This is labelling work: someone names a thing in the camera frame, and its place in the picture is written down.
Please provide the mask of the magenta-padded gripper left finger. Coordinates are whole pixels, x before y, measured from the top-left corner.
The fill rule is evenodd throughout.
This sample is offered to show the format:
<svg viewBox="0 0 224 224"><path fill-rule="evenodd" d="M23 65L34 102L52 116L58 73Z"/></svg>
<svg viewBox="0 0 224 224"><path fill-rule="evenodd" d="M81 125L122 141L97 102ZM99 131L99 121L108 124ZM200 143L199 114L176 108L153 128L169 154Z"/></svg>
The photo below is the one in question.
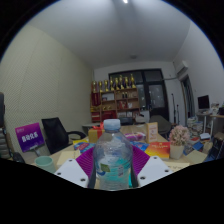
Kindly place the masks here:
<svg viewBox="0 0 224 224"><path fill-rule="evenodd" d="M84 188L95 187L95 166L93 149L90 148L82 153L77 159L67 159L65 163L55 172L67 181Z"/></svg>

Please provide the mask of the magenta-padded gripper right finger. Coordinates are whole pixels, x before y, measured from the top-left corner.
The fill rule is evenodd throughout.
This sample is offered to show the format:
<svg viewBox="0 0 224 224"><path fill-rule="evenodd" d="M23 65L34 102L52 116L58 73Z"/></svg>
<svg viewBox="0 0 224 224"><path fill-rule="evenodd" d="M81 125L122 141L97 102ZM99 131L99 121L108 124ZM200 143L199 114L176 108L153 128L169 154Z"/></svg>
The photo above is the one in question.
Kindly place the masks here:
<svg viewBox="0 0 224 224"><path fill-rule="evenodd" d="M131 183L133 188L143 187L172 174L171 169L158 157L149 156L133 147Z"/></svg>

